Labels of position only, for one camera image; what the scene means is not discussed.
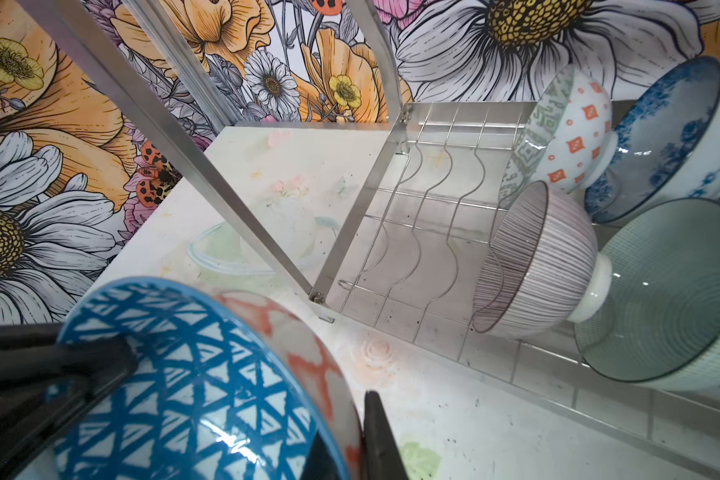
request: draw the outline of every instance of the striped bowl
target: striped bowl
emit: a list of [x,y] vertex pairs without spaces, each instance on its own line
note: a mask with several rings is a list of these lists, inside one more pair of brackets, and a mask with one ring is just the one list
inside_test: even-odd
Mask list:
[[610,276],[584,209],[563,192],[533,182],[491,238],[472,323],[478,332],[518,338],[569,317],[583,321],[600,308]]

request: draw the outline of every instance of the metal frame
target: metal frame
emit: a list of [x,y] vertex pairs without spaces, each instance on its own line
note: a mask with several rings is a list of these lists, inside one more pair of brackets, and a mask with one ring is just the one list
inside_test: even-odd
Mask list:
[[128,65],[79,0],[18,1],[275,272],[284,275],[297,293],[312,290],[304,274]]

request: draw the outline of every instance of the black object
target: black object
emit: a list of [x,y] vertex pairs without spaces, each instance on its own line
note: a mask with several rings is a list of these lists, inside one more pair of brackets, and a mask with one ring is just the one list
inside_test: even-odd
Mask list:
[[365,469],[368,480],[408,480],[400,451],[377,392],[365,393]]
[[125,339],[57,346],[59,329],[0,326],[0,479],[19,474],[136,370]]

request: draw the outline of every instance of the yellow flower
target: yellow flower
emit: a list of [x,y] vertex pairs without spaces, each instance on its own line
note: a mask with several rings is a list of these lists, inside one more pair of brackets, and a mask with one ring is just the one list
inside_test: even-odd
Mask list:
[[[160,0],[186,43],[208,70],[206,55],[218,54],[238,67],[254,50],[269,44],[275,19],[265,0]],[[110,20],[126,45],[162,68],[165,58],[157,51],[125,5]]]
[[18,83],[29,90],[43,87],[43,68],[29,58],[27,49],[19,42],[0,38],[0,81]]
[[[4,43],[5,39],[13,42]],[[23,45],[20,54],[17,40]],[[86,74],[15,0],[0,0],[0,48],[6,44],[16,58],[33,58],[40,68],[33,69],[38,78],[30,86],[37,85],[35,90],[23,86],[16,74],[11,82],[0,78],[0,142],[9,132],[22,130],[36,150],[56,146],[64,161],[48,195],[58,194],[70,178],[82,173],[88,177],[88,191],[104,194],[120,208],[128,199],[123,185],[136,170],[138,155],[123,114],[90,86]]]
[[333,99],[336,103],[342,107],[349,106],[350,108],[357,108],[362,103],[360,101],[360,89],[357,88],[352,80],[346,75],[331,75],[328,80],[328,86],[333,92]]
[[[317,48],[320,61],[302,45],[310,82],[294,75],[302,120],[387,121],[382,74],[371,49],[363,43],[350,48],[331,28],[318,30]],[[413,101],[402,79],[400,91],[404,102]]]

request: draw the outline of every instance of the paint stain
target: paint stain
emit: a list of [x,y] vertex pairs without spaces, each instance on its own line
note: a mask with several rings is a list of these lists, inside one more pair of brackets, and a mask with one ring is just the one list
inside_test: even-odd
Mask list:
[[410,480],[430,480],[438,477],[442,456],[418,442],[407,442],[400,447],[400,457]]

